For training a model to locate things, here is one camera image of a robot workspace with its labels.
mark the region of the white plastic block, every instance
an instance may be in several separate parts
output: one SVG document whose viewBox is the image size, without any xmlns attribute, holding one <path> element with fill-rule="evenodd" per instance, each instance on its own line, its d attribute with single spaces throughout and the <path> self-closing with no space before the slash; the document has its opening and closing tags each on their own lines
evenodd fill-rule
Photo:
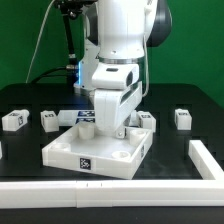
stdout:
<svg viewBox="0 0 224 224">
<path fill-rule="evenodd" d="M 0 208 L 76 207 L 76 181 L 1 182 Z"/>
<path fill-rule="evenodd" d="M 28 110 L 14 110 L 2 118 L 4 131 L 17 131 L 27 123 Z"/>
<path fill-rule="evenodd" d="M 139 117 L 139 126 L 144 129 L 152 130 L 156 132 L 156 119 L 149 112 L 139 111 L 137 112 Z"/>
<path fill-rule="evenodd" d="M 79 123 L 79 138 L 89 140 L 94 138 L 95 124 L 82 121 Z"/>
<path fill-rule="evenodd" d="M 74 126 L 80 121 L 95 122 L 94 110 L 60 110 L 59 126 Z"/>
<path fill-rule="evenodd" d="M 118 207 L 224 205 L 224 183 L 215 180 L 113 181 L 112 188 Z"/>
<path fill-rule="evenodd" d="M 178 130 L 191 130 L 192 117 L 188 110 L 175 110 L 175 124 Z"/>
<path fill-rule="evenodd" d="M 200 140 L 190 141 L 189 156 L 203 179 L 224 180 L 222 168 Z"/>
<path fill-rule="evenodd" d="M 54 111 L 43 111 L 41 115 L 41 124 L 45 132 L 59 131 L 58 118 Z"/>
</svg>

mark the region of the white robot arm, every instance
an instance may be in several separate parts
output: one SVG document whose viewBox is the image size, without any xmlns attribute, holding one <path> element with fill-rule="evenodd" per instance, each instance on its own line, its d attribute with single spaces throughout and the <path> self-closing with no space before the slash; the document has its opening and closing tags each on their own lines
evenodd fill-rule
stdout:
<svg viewBox="0 0 224 224">
<path fill-rule="evenodd" d="M 157 6 L 158 0 L 98 1 L 100 62 L 92 85 L 96 126 L 104 133 L 119 130 L 142 100 L 138 60 L 145 56 Z"/>
</svg>

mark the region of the black table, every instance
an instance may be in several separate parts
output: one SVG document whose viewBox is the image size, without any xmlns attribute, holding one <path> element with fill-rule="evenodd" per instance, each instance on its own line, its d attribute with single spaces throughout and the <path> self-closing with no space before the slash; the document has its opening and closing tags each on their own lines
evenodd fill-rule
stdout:
<svg viewBox="0 0 224 224">
<path fill-rule="evenodd" d="M 175 109 L 188 109 L 192 130 L 178 131 Z M 28 109 L 28 124 L 4 132 L 0 124 L 3 158 L 0 181 L 111 180 L 115 178 L 62 170 L 42 165 L 41 149 L 61 135 L 45 133 L 40 123 L 44 110 L 93 109 L 88 98 L 74 95 L 64 84 L 15 84 L 0 91 L 0 117 Z M 189 140 L 201 140 L 224 169 L 224 110 L 199 88 L 185 84 L 151 84 L 137 110 L 150 111 L 157 120 L 153 146 L 133 179 L 201 179 L 188 157 Z M 223 207 L 132 207 L 0 210 L 0 223 L 217 223 Z"/>
</svg>

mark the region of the green backdrop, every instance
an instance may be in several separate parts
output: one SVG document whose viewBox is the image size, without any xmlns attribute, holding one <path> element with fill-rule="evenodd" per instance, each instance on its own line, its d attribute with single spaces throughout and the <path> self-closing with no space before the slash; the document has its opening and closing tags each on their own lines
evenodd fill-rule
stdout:
<svg viewBox="0 0 224 224">
<path fill-rule="evenodd" d="M 0 3 L 0 88 L 3 88 L 25 82 L 50 0 L 0 0 Z M 168 0 L 168 4 L 173 18 L 172 33 L 163 45 L 149 49 L 151 83 L 194 84 L 224 107 L 224 1 Z M 73 22 L 72 27 L 77 35 L 74 38 L 77 56 L 81 58 L 81 20 Z M 66 63 L 61 13 L 52 9 L 30 79 Z"/>
</svg>

